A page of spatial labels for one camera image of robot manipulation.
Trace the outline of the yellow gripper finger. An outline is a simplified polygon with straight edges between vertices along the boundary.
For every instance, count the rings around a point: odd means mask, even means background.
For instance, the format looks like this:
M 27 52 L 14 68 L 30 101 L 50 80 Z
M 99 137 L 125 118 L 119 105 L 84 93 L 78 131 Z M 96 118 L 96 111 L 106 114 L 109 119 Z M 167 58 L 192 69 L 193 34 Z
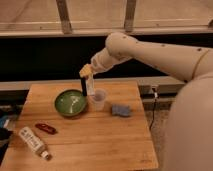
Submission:
M 82 69 L 79 71 L 81 78 L 89 77 L 93 73 L 92 66 L 90 64 L 85 64 Z

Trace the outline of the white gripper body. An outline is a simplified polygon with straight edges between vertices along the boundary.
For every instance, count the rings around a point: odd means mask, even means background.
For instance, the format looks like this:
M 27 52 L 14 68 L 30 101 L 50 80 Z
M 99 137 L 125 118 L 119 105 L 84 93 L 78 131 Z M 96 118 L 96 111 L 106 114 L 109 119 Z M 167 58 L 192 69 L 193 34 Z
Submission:
M 107 72 L 118 63 L 119 61 L 115 57 L 111 56 L 106 48 L 97 52 L 91 58 L 91 67 L 94 74 Z

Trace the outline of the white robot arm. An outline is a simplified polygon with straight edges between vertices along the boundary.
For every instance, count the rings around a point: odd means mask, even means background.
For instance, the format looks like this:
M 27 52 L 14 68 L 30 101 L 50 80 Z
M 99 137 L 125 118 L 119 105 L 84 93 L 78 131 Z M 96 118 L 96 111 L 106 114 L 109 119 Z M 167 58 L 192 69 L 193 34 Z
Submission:
M 112 32 L 79 74 L 87 78 L 131 59 L 164 74 L 152 85 L 176 91 L 164 126 L 162 171 L 213 171 L 213 47 L 147 42 Z

